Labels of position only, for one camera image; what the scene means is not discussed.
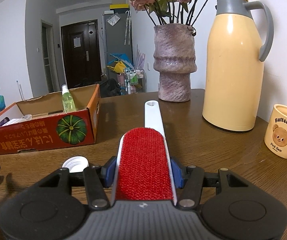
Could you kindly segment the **white plastic bottle cap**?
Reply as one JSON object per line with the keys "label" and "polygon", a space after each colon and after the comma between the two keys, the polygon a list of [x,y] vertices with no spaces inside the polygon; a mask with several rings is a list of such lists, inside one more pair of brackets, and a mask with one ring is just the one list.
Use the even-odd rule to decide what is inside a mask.
{"label": "white plastic bottle cap", "polygon": [[88,166],[88,159],[83,156],[71,157],[62,164],[62,168],[67,168],[70,173],[83,172]]}

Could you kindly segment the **red white lint brush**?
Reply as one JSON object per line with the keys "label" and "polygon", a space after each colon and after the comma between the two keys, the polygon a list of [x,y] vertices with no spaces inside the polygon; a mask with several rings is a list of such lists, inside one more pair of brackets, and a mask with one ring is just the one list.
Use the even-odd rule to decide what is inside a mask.
{"label": "red white lint brush", "polygon": [[144,103],[144,126],[120,139],[111,202],[117,200],[170,200],[177,202],[158,101]]}

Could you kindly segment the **green spray bottle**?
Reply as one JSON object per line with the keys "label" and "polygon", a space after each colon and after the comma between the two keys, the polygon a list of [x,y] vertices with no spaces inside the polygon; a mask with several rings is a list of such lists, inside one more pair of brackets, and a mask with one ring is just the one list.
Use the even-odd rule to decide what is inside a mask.
{"label": "green spray bottle", "polygon": [[67,85],[62,85],[62,103],[65,113],[76,111],[75,102]]}

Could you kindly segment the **white jar in box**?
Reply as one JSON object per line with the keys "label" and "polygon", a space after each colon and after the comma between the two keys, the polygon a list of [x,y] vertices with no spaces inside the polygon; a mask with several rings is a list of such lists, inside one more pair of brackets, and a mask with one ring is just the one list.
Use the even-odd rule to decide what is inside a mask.
{"label": "white jar in box", "polygon": [[32,119],[32,115],[28,114],[28,115],[25,115],[25,116],[23,116],[21,118],[11,119],[8,122],[6,122],[5,124],[3,124],[3,126],[8,126],[8,125],[12,125],[12,124],[18,124],[18,123],[25,122],[25,121],[30,121],[31,119]]}

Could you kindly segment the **red cardboard pumpkin box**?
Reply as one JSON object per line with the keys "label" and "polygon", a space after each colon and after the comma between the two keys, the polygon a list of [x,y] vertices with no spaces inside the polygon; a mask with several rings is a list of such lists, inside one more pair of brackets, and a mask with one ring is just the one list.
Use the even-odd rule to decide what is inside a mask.
{"label": "red cardboard pumpkin box", "polygon": [[[15,102],[0,112],[0,155],[30,150],[91,145],[96,141],[100,112],[98,84],[73,88],[76,111],[65,113],[62,93]],[[30,121],[3,126],[31,114]]]}

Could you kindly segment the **yellow thermos jug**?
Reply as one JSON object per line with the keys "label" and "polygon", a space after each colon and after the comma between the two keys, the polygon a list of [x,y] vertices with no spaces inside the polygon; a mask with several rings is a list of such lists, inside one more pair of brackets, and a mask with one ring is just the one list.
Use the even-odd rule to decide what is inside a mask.
{"label": "yellow thermos jug", "polygon": [[270,9],[258,0],[217,0],[207,42],[203,117],[222,129],[254,128],[264,61],[274,39]]}

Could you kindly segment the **cream bear mug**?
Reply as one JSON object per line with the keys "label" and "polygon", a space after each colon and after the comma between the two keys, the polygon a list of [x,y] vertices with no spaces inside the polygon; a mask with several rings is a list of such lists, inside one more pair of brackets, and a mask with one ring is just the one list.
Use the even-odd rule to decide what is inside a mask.
{"label": "cream bear mug", "polygon": [[287,159],[287,106],[275,104],[267,126],[264,142],[269,150]]}

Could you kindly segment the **pink textured ceramic vase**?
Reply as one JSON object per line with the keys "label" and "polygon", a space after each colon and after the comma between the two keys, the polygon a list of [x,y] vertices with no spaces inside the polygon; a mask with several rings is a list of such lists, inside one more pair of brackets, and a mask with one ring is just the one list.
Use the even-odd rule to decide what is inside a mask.
{"label": "pink textured ceramic vase", "polygon": [[154,27],[154,64],[159,72],[158,97],[168,102],[191,99],[190,75],[197,71],[194,47],[195,29],[169,23]]}

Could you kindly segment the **dark wooden door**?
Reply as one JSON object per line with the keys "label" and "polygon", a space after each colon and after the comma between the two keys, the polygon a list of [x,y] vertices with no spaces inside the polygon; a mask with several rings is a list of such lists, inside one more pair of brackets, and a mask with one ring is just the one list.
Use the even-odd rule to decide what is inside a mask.
{"label": "dark wooden door", "polygon": [[102,68],[98,21],[84,21],[61,27],[65,79],[68,88],[101,81]]}

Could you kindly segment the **grey refrigerator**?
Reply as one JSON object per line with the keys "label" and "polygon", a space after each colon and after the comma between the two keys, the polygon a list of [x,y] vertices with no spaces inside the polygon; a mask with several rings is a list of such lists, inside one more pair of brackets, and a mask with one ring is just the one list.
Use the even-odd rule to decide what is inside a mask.
{"label": "grey refrigerator", "polygon": [[[127,38],[126,45],[124,45],[128,10],[128,8],[113,9],[112,14],[102,15],[103,48],[106,76],[108,79],[115,79],[116,81],[118,81],[117,74],[107,67],[108,63],[111,61],[114,66],[116,58],[113,57],[112,54],[126,54],[130,59],[130,62],[133,63],[133,47],[131,35],[130,38]],[[111,25],[108,20],[113,16],[118,16],[120,19],[114,25]]]}

